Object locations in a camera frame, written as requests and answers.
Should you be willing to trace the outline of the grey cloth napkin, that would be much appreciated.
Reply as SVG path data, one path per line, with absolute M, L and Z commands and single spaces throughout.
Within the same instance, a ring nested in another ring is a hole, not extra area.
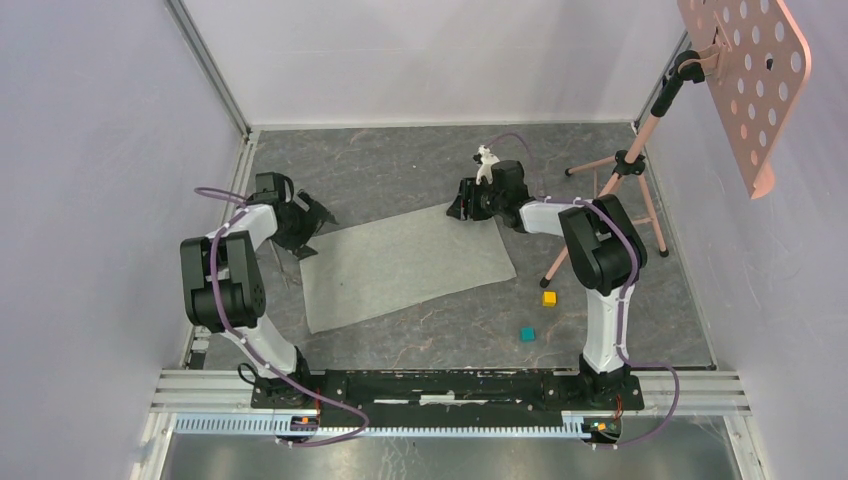
M 494 220 L 446 211 L 436 205 L 313 238 L 316 255 L 300 263 L 310 332 L 515 278 Z

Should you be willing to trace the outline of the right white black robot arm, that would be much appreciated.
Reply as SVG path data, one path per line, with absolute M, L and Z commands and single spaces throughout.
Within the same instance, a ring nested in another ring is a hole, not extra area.
M 605 194 L 571 202 L 536 199 L 518 161 L 476 154 L 477 173 L 461 180 L 446 214 L 460 221 L 498 217 L 519 233 L 563 238 L 566 258 L 588 300 L 577 392 L 591 408 L 612 401 L 628 375 L 629 302 L 646 250 L 620 200 Z

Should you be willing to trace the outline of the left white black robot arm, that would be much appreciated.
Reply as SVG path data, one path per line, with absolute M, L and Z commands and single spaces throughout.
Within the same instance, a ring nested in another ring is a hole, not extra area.
M 322 203 L 296 190 L 282 173 L 260 173 L 249 196 L 198 187 L 196 193 L 235 205 L 233 216 L 213 232 L 181 242 L 179 253 L 187 318 L 220 334 L 247 357 L 257 388 L 276 387 L 290 407 L 306 405 L 314 381 L 300 350 L 266 313 L 264 281 L 256 257 L 265 242 L 298 260 L 316 255 L 308 242 L 336 221 Z

